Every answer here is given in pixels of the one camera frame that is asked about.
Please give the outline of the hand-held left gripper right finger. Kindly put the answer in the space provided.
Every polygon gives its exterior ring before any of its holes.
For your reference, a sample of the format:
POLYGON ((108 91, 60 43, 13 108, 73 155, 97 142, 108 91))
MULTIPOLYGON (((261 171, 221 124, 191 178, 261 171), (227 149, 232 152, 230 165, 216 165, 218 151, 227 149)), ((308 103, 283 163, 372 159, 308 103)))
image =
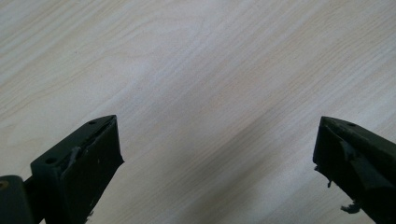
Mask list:
POLYGON ((313 163, 352 200, 343 211, 396 224, 396 144, 355 123, 323 117, 313 163))

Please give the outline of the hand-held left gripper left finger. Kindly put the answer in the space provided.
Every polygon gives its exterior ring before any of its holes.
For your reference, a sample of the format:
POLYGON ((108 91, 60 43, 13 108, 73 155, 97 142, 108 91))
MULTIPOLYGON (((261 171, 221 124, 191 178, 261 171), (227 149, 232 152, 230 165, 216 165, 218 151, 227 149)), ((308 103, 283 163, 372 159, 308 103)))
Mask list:
POLYGON ((35 159, 47 224, 84 224, 122 164, 115 115, 85 123, 35 159))

